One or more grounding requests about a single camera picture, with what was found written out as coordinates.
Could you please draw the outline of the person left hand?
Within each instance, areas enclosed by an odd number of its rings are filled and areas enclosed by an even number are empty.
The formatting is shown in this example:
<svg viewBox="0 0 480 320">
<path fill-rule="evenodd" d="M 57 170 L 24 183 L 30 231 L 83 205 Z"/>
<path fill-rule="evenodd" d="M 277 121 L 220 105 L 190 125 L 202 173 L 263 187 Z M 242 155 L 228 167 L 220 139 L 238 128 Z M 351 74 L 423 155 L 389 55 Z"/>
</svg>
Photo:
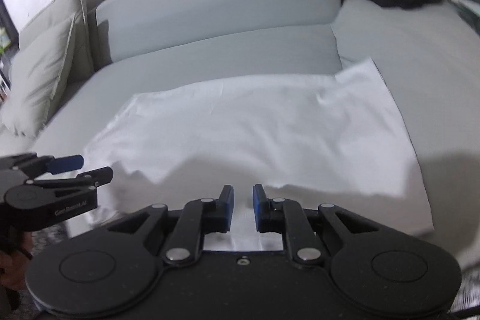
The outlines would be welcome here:
<svg viewBox="0 0 480 320">
<path fill-rule="evenodd" d="M 26 289 L 25 272 L 33 249 L 31 232 L 25 232 L 21 244 L 23 252 L 1 253 L 1 286 L 13 291 Z"/>
</svg>

